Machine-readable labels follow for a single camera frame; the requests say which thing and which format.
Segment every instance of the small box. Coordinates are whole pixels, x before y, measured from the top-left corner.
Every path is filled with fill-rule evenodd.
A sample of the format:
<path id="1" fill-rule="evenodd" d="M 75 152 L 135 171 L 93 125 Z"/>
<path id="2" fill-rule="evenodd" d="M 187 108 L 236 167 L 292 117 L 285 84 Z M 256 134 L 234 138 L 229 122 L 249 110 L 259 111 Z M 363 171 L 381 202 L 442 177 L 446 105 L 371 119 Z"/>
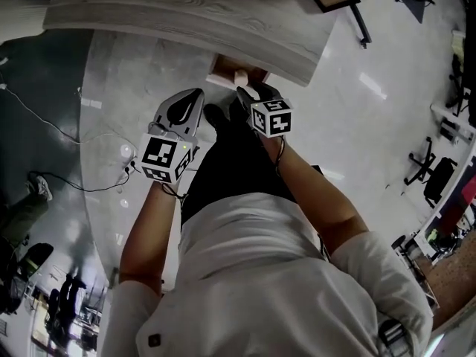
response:
<path id="1" fill-rule="evenodd" d="M 149 179 L 176 184 L 193 160 L 193 144 L 165 136 L 143 134 L 138 166 Z"/>
<path id="2" fill-rule="evenodd" d="M 251 125 L 267 138 L 291 132 L 293 108 L 288 100 L 270 100 L 251 104 Z"/>
<path id="3" fill-rule="evenodd" d="M 266 70 L 239 61 L 238 59 L 217 54 L 206 80 L 207 82 L 215 83 L 216 85 L 226 87 L 227 89 L 236 90 L 235 71 L 237 70 L 246 71 L 248 80 L 254 82 L 266 82 L 269 75 Z"/>

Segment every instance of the tiled floor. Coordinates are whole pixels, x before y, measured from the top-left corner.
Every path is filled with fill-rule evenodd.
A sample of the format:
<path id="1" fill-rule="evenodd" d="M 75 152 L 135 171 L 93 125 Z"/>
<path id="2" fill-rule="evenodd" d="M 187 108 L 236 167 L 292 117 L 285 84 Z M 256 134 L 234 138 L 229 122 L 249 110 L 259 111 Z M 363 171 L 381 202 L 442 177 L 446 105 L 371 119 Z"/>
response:
<path id="1" fill-rule="evenodd" d="M 268 80 L 296 108 L 290 144 L 311 164 L 320 164 L 369 227 L 389 243 L 418 230 L 430 214 L 422 186 L 404 189 L 402 180 L 412 171 L 408 153 L 422 150 L 426 136 L 437 138 L 429 106 L 443 104 L 450 91 L 451 30 L 464 29 L 465 17 L 458 0 L 435 2 L 419 24 L 395 0 L 362 0 L 359 8 L 373 39 L 367 50 L 359 46 L 361 34 L 350 10 L 343 9 L 307 88 L 276 76 Z M 206 51 L 150 37 L 96 32 L 83 84 L 81 136 L 115 131 L 137 145 L 158 104 L 177 91 L 201 87 L 207 102 L 227 100 L 229 91 L 205 82 L 212 58 Z M 100 109 L 86 106 L 89 100 L 101 102 Z M 195 167 L 214 140 L 204 120 L 198 135 L 204 152 Z M 120 178 L 129 161 L 120 153 L 121 146 L 130 144 L 125 139 L 104 136 L 82 147 L 86 185 L 108 186 Z M 434 153 L 458 161 L 464 148 L 442 139 Z M 181 191 L 192 177 L 187 172 Z M 120 189 L 86 194 L 106 272 L 118 265 L 148 187 L 148 181 L 133 174 Z M 178 223 L 177 214 L 165 288 L 175 280 Z"/>

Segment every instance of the shoe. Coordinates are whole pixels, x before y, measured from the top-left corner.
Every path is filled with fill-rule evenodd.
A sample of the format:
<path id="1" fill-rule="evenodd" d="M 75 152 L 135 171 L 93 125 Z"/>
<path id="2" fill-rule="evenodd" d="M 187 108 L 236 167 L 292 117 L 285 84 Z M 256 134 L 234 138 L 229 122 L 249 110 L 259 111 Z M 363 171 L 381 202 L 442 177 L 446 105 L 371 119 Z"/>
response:
<path id="1" fill-rule="evenodd" d="M 50 188 L 45 178 L 41 176 L 37 176 L 36 184 L 38 186 L 38 190 L 37 190 L 38 194 L 40 196 L 46 197 L 48 201 L 51 201 L 53 199 L 53 195 L 51 194 Z"/>
<path id="2" fill-rule="evenodd" d="M 36 183 L 36 179 L 30 173 L 28 173 L 28 179 L 25 182 L 25 186 L 27 187 L 29 194 L 38 194 L 38 184 Z"/>
<path id="3" fill-rule="evenodd" d="M 207 122 L 216 130 L 219 131 L 224 127 L 228 127 L 229 120 L 225 117 L 222 109 L 215 104 L 205 105 L 203 108 L 203 115 Z"/>

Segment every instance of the wire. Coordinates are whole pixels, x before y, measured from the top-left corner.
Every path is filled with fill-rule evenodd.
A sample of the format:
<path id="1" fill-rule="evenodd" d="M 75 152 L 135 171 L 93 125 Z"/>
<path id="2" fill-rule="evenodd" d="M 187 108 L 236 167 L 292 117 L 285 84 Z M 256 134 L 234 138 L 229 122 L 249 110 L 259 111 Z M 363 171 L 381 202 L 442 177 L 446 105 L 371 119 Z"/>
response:
<path id="1" fill-rule="evenodd" d="M 131 167 L 134 168 L 134 170 L 135 170 L 136 172 L 142 173 L 140 170 L 138 170 L 138 169 L 135 167 L 135 161 L 133 161 L 133 160 L 131 161 Z"/>
<path id="2" fill-rule="evenodd" d="M 184 204 L 184 200 L 187 198 L 188 194 L 185 193 L 183 196 L 180 196 L 169 185 L 163 184 L 163 183 L 160 183 L 160 185 L 162 186 L 162 190 L 166 194 L 168 194 L 169 196 L 175 197 L 176 199 L 178 199 L 180 201 L 180 209 L 181 209 L 182 205 Z"/>
<path id="3" fill-rule="evenodd" d="M 281 138 L 281 148 L 279 153 L 277 154 L 276 161 L 274 162 L 274 168 L 276 169 L 276 173 L 278 175 L 280 174 L 279 166 L 280 166 L 281 157 L 283 156 L 284 149 L 286 148 L 286 141 L 284 140 L 284 136 L 281 135 L 280 138 Z"/>
<path id="4" fill-rule="evenodd" d="M 46 119 L 43 119 L 42 117 L 40 117 L 37 113 L 35 113 L 34 110 L 32 110 L 30 107 L 28 107 L 25 103 L 23 103 L 23 101 L 20 99 L 20 97 L 14 93 L 13 91 L 11 91 L 8 87 L 7 87 L 7 84 L 5 83 L 5 80 L 3 78 L 3 75 L 1 74 L 0 72 L 0 78 L 1 78 L 1 81 L 2 81 L 2 84 L 0 84 L 0 90 L 5 90 L 6 92 L 8 92 L 9 94 L 13 95 L 19 102 L 20 104 L 23 106 L 24 109 L 26 109 L 27 111 L 29 111 L 31 114 L 33 114 L 37 119 L 39 119 L 40 121 L 42 121 L 44 124 L 47 124 L 49 126 L 52 126 L 56 131 L 58 131 L 59 133 L 61 133 L 61 135 L 63 135 L 65 138 L 67 138 L 71 143 L 74 143 L 74 144 L 78 144 L 78 145 L 81 145 L 81 144 L 86 144 L 86 143 L 89 143 L 90 141 L 93 141 L 94 139 L 97 139 L 101 136 L 104 136 L 104 135 L 112 135 L 112 136 L 118 136 L 119 138 L 122 138 L 126 141 L 128 141 L 127 139 L 123 138 L 122 136 L 120 136 L 119 134 L 117 133 L 111 133 L 111 132 L 105 132 L 105 133 L 102 133 L 102 134 L 99 134 L 99 135 L 95 135 L 93 136 L 92 138 L 88 139 L 88 140 L 84 140 L 84 141 L 77 141 L 75 138 L 73 138 L 71 135 L 67 134 L 66 132 L 63 132 L 56 124 L 50 122 L 49 120 L 46 120 Z"/>
<path id="5" fill-rule="evenodd" d="M 64 181 L 66 184 L 71 185 L 74 189 L 78 189 L 78 190 L 81 190 L 81 191 L 83 191 L 83 192 L 91 193 L 91 192 L 101 192 L 101 191 L 104 191 L 104 190 L 112 189 L 113 187 L 120 187 L 121 185 L 125 185 L 125 183 L 128 182 L 129 177 L 130 177 L 129 168 L 126 168 L 126 169 L 124 170 L 124 172 L 126 172 L 126 174 L 127 174 L 126 181 L 121 182 L 121 183 L 114 184 L 114 185 L 112 185 L 112 186 L 110 186 L 110 187 L 104 187 L 104 188 L 100 188 L 100 189 L 84 189 L 84 187 L 79 186 L 79 185 L 76 184 L 75 182 L 68 181 L 68 180 L 66 180 L 66 178 L 63 178 L 63 177 L 58 176 L 58 175 L 55 175 L 55 174 L 52 173 L 52 172 L 37 172 L 37 171 L 31 171 L 31 172 L 29 172 L 29 173 L 33 173 L 33 174 L 35 174 L 35 175 L 37 175 L 37 176 L 43 176 L 43 177 L 45 177 L 45 176 L 51 176 L 51 177 L 54 177 L 54 178 L 59 179 L 59 180 L 61 180 L 61 181 Z"/>

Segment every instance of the black chair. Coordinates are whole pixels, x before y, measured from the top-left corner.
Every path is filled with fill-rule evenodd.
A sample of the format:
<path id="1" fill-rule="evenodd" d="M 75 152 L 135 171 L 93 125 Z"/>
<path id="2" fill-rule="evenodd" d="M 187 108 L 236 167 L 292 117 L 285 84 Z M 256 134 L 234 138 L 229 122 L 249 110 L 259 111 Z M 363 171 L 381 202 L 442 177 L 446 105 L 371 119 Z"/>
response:
<path id="1" fill-rule="evenodd" d="M 436 156 L 431 153 L 431 138 L 426 138 L 426 141 L 428 142 L 428 151 L 423 162 L 415 160 L 413 153 L 408 156 L 410 160 L 420 166 L 419 171 L 410 180 L 404 178 L 403 182 L 405 185 L 410 185 L 412 182 L 419 180 L 423 184 L 426 184 L 423 195 L 425 196 L 425 200 L 430 205 L 430 207 L 434 208 L 435 204 L 441 200 L 441 193 L 453 175 L 454 167 L 457 166 L 457 163 L 450 158 L 441 158 L 441 161 L 434 168 L 434 170 L 432 170 L 430 166 Z M 427 181 L 423 181 L 426 173 L 429 174 L 430 177 Z"/>
<path id="2" fill-rule="evenodd" d="M 421 182 L 423 182 L 423 179 L 425 178 L 426 173 L 430 174 L 432 172 L 430 169 L 430 166 L 431 166 L 431 163 L 433 163 L 436 156 L 433 153 L 431 153 L 432 142 L 429 136 L 426 138 L 426 141 L 428 142 L 428 150 L 426 151 L 426 156 L 424 161 L 416 160 L 413 153 L 408 155 L 409 159 L 412 160 L 412 162 L 420 166 L 420 169 L 416 173 L 416 175 L 413 176 L 410 180 L 408 180 L 408 178 L 403 179 L 403 182 L 405 183 L 405 185 L 410 185 L 412 182 L 416 180 L 420 180 Z"/>
<path id="3" fill-rule="evenodd" d="M 454 97 L 454 99 L 448 102 L 445 106 L 447 109 L 450 109 L 457 105 L 457 111 L 455 115 L 460 116 L 463 106 L 463 100 L 468 100 L 470 94 L 464 92 L 464 85 L 462 83 L 463 73 L 461 72 L 461 62 L 456 54 L 453 55 L 453 62 L 451 63 L 451 67 L 453 69 L 453 74 L 449 76 L 449 79 L 454 84 L 456 90 L 456 97 Z"/>

